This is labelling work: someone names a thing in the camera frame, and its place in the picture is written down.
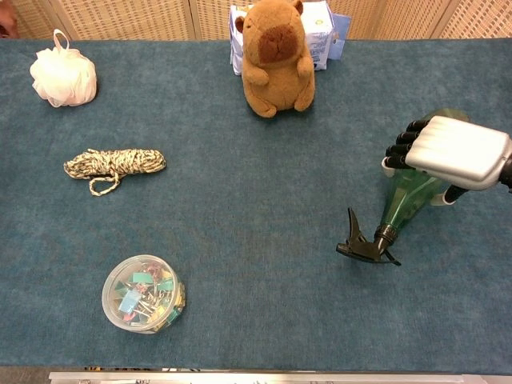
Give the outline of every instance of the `wicker wall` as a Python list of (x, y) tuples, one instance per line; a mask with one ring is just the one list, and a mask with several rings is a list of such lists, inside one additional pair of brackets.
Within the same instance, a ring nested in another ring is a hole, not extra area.
[[(191, 40), (229, 37), (231, 4), (250, 0), (12, 0), (23, 38)], [(512, 0), (328, 0), (349, 38), (512, 37)]]

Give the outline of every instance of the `spray nozzle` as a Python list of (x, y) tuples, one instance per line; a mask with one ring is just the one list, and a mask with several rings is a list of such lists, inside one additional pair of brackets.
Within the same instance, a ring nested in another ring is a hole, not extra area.
[[(387, 250), (397, 237), (397, 233), (392, 226), (380, 225), (375, 231), (374, 242), (368, 242), (359, 229), (358, 218), (356, 218), (352, 208), (349, 208), (349, 220), (350, 236), (345, 244), (339, 243), (336, 246), (337, 252), (362, 262), (401, 265)], [(382, 260), (383, 254), (387, 256), (388, 260)]]

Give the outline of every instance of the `green spray bottle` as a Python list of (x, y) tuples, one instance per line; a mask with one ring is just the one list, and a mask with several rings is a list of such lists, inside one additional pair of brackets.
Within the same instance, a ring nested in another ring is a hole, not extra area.
[[(440, 109), (422, 121), (433, 116), (445, 116), (469, 122), (469, 117), (459, 110)], [(393, 263), (400, 265), (388, 248), (397, 239), (400, 231), (427, 203), (436, 197), (442, 180), (414, 169), (396, 169), (391, 177), (390, 192), (382, 213), (380, 225), (374, 234), (374, 241), (368, 242), (362, 235), (355, 212), (349, 208), (350, 236), (346, 243), (339, 243), (336, 251), (363, 262)]]

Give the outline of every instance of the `plush toy arm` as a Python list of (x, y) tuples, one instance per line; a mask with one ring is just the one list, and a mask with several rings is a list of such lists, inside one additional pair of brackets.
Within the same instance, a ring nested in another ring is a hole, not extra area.
[(247, 81), (256, 86), (265, 86), (269, 82), (268, 73), (253, 65), (249, 60), (243, 61), (242, 71)]
[(311, 58), (310, 49), (305, 43), (301, 57), (297, 61), (297, 72), (300, 78), (307, 78), (313, 72), (313, 59)]

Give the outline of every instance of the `plush toy ear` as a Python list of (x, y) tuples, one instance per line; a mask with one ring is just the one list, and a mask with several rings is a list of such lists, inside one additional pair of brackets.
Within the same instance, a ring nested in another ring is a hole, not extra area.
[(298, 10), (298, 14), (302, 14), (302, 12), (304, 11), (304, 7), (302, 6), (301, 0), (294, 0), (291, 3), (291, 5), (294, 6)]
[(243, 16), (238, 16), (236, 20), (234, 21), (234, 26), (237, 27), (237, 31), (242, 33), (243, 32), (243, 22), (244, 22)]

